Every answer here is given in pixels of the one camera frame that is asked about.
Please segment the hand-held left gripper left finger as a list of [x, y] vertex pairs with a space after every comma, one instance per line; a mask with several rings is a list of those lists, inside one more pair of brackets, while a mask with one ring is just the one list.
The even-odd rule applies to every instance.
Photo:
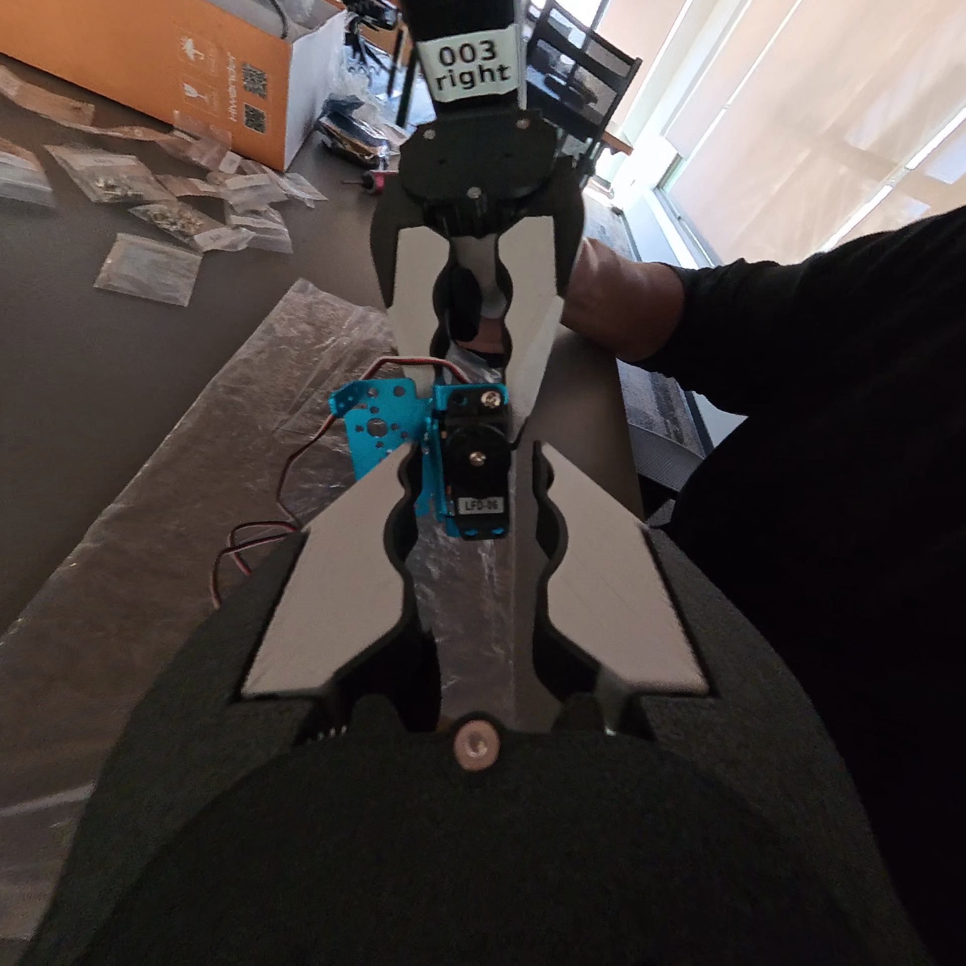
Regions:
[[437, 729], [439, 653], [408, 568], [422, 456], [404, 442], [306, 526], [241, 698], [312, 698], [338, 729], [380, 694], [407, 731]]

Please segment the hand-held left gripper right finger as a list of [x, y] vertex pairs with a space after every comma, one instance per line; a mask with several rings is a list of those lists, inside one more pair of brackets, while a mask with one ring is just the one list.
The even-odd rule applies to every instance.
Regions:
[[650, 736], [643, 696], [711, 688], [648, 541], [646, 526], [559, 450], [533, 446], [537, 679], [561, 704], [593, 698], [605, 730]]

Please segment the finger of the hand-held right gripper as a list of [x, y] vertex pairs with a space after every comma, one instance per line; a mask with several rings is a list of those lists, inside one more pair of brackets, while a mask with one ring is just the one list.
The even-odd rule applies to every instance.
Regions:
[[562, 315], [554, 242], [549, 215], [522, 219], [497, 242], [499, 263], [512, 287], [504, 317], [511, 342], [504, 384], [512, 439], [521, 436], [535, 407]]
[[440, 328], [434, 304], [437, 282], [450, 260], [450, 243], [424, 226], [398, 235], [394, 289], [387, 317], [398, 355], [432, 359]]

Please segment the person's right hand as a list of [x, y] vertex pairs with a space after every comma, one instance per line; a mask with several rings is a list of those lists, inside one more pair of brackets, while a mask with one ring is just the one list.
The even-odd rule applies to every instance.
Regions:
[[509, 334], [502, 317], [480, 316], [476, 334], [471, 339], [457, 340], [463, 350], [479, 356], [491, 369], [504, 369], [511, 351]]

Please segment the bag of blue metal parts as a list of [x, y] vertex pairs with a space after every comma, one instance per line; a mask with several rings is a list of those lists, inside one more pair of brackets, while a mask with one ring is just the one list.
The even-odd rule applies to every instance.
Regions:
[[370, 171], [397, 171], [408, 133], [388, 118], [383, 104], [352, 94], [329, 94], [314, 130], [333, 154]]

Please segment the black office chair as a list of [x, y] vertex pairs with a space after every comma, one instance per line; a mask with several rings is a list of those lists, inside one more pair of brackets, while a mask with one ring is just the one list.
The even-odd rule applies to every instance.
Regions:
[[559, 147], [591, 163], [642, 61], [625, 53], [562, 2], [527, 12], [526, 104], [558, 130]]

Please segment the clear plastic bag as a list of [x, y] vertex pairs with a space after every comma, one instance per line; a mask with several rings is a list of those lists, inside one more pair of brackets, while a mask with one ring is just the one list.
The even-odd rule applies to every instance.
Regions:
[[310, 706], [234, 700], [217, 647], [178, 653], [212, 613], [211, 568], [237, 524], [279, 520], [288, 456], [330, 394], [396, 347], [379, 310], [293, 284], [2, 639], [2, 963], [51, 901], [80, 816], [126, 726], [144, 793], [120, 804], [119, 846], [175, 796], [236, 780], [282, 718]]

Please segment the person's black clothed torso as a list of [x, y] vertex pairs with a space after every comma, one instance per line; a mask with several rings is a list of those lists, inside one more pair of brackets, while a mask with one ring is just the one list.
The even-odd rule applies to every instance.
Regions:
[[900, 899], [964, 964], [964, 353], [779, 377], [666, 531], [811, 697]]

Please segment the pile of small screw bags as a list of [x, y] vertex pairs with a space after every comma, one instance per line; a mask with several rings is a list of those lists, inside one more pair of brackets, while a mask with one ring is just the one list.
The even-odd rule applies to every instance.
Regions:
[[181, 117], [169, 132], [151, 127], [92, 126], [95, 109], [1, 69], [2, 98], [76, 134], [153, 144], [204, 175], [155, 173], [136, 154], [85, 143], [44, 146], [92, 203], [117, 205], [165, 235], [119, 233], [95, 287], [156, 303], [187, 307], [203, 256], [249, 248], [290, 254], [291, 235], [276, 207], [297, 201], [312, 209], [325, 196], [304, 177], [285, 174], [232, 149], [228, 132]]

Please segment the orange cardboard box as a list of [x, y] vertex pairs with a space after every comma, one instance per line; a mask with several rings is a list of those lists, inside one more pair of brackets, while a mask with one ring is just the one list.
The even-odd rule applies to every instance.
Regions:
[[3, 1], [1, 49], [235, 152], [292, 163], [334, 89], [347, 11], [328, 2]]

